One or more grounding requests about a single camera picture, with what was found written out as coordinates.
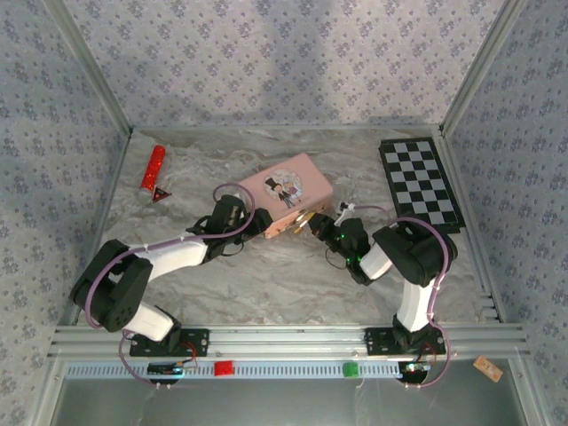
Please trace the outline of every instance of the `red cylinder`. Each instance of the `red cylinder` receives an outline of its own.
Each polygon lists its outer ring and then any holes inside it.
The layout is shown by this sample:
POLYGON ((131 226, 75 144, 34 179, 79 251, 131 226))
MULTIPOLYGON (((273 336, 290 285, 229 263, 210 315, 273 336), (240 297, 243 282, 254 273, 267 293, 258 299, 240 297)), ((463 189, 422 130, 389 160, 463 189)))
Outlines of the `red cylinder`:
POLYGON ((158 180, 158 174, 160 174, 160 169, 162 168, 163 159, 166 156, 166 148, 161 145, 156 145, 150 156, 150 161, 148 162, 148 167, 146 167, 146 173, 140 184, 140 190, 138 192, 138 198, 142 202, 150 202, 154 197, 154 189, 156 187, 156 181, 158 180))

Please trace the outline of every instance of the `green block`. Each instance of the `green block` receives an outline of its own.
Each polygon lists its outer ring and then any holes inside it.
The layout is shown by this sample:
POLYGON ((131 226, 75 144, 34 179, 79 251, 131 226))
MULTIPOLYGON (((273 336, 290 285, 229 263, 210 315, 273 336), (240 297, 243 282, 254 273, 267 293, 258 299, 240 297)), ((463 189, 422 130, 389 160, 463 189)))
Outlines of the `green block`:
POLYGON ((343 377, 359 377, 359 364, 357 362, 343 364, 343 377))

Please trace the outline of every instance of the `checkerboard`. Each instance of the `checkerboard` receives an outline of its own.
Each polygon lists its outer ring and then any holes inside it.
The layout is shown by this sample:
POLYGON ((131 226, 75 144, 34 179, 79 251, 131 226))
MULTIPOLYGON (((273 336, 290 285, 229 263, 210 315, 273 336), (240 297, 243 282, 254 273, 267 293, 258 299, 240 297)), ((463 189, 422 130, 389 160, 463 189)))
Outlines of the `checkerboard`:
POLYGON ((399 216, 419 217, 444 233, 465 226, 431 138, 384 140, 379 152, 399 216))

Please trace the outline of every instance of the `wall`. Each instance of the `wall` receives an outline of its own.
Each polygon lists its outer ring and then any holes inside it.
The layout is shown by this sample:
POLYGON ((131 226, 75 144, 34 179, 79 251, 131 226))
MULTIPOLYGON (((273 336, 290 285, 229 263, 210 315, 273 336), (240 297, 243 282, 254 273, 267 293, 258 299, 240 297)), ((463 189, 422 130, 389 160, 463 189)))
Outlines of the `wall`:
POLYGON ((0 424, 23 424, 124 139, 38 0, 0 10, 0 424))
POLYGON ((568 424, 568 3, 529 0, 451 136, 511 321, 568 424))
POLYGON ((503 0, 68 0, 136 126, 441 122, 503 0))

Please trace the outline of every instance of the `black triangle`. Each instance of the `black triangle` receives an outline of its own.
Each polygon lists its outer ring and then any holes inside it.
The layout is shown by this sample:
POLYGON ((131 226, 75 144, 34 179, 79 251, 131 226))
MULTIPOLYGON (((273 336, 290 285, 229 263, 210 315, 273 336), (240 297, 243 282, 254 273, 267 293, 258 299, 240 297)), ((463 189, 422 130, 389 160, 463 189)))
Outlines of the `black triangle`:
POLYGON ((152 202, 158 202, 159 200, 163 200, 164 198, 168 198, 170 195, 171 195, 171 193, 169 193, 168 191, 164 191, 163 189, 160 189, 159 187, 156 186, 152 202))

